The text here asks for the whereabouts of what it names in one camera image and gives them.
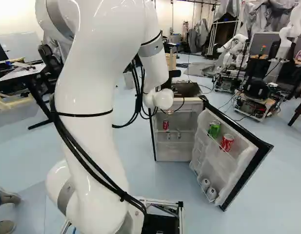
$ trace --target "red soda can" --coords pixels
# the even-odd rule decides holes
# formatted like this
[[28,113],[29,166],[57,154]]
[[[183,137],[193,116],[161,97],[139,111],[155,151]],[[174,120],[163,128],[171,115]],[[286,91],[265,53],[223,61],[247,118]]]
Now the red soda can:
[[165,119],[162,123],[162,128],[163,130],[167,131],[169,130],[169,121],[167,119]]
[[234,137],[232,135],[227,133],[224,134],[221,141],[220,149],[229,152],[230,149],[232,148],[233,142],[234,142]]

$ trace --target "fridge door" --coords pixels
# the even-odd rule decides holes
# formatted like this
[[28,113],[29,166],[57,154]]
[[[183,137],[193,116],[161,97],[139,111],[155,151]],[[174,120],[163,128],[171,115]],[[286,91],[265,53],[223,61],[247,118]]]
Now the fridge door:
[[[221,127],[211,137],[208,129],[213,120]],[[234,137],[228,152],[221,147],[224,134]],[[272,148],[203,98],[190,168],[210,202],[226,211]]]

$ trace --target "light blue floor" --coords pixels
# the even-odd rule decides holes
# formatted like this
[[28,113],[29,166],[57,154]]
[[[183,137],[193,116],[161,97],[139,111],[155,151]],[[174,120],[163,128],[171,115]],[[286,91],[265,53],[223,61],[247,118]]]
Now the light blue floor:
[[[188,56],[180,56],[178,62],[187,63]],[[201,61],[200,57],[192,57],[190,62]],[[179,79],[188,79],[188,76],[182,75]],[[212,87],[209,78],[190,79]],[[123,79],[119,79],[118,86],[114,123],[121,124],[133,113],[134,91],[124,89]],[[216,107],[231,98],[230,94],[215,92],[206,96]],[[188,163],[154,161],[149,123],[140,117],[131,126],[114,131],[130,192],[149,198],[184,201],[187,234],[301,234],[301,117],[292,127],[287,126],[300,102],[300,99],[285,102],[277,116],[263,123],[248,118],[240,122],[275,148],[227,212],[223,213],[202,196]],[[226,112],[232,119],[243,117],[232,109]],[[34,117],[0,127],[0,186],[19,192],[24,199],[18,208],[0,208],[0,219],[18,222],[15,233],[58,234],[64,222],[63,215],[46,197],[43,185],[47,172],[63,158],[59,135],[52,124],[27,130],[29,125],[41,120],[44,115],[38,110]]]

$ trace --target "sneaker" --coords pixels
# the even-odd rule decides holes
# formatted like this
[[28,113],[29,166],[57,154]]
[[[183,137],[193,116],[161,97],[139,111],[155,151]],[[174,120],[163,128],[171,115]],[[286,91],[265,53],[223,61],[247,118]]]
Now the sneaker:
[[10,234],[16,228],[16,225],[12,221],[1,221],[0,222],[0,234]]
[[14,203],[15,205],[18,205],[21,202],[21,198],[17,194],[7,193],[2,188],[0,188],[0,198],[2,204]]

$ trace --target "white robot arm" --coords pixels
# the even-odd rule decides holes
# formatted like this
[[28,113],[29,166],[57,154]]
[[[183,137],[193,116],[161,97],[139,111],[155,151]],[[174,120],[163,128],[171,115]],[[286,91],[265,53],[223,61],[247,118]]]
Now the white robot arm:
[[232,60],[231,55],[238,55],[241,53],[244,43],[248,38],[242,34],[234,35],[225,45],[218,49],[219,53],[225,53],[223,58],[223,65],[230,64]]
[[[111,112],[115,81],[137,52],[147,73],[145,104],[162,109],[173,104],[171,90],[154,90],[169,75],[151,0],[37,0],[36,15],[52,38],[73,42],[55,90],[60,121],[93,162],[128,192]],[[91,176],[66,144],[63,151],[65,160],[49,172],[46,187],[73,225],[84,234],[115,234],[123,227],[140,234],[142,213]]]
[[279,36],[281,38],[280,48],[276,57],[285,59],[292,42],[288,38],[296,38],[301,35],[301,0],[299,4],[293,8],[290,15],[290,22],[287,27],[280,30]]

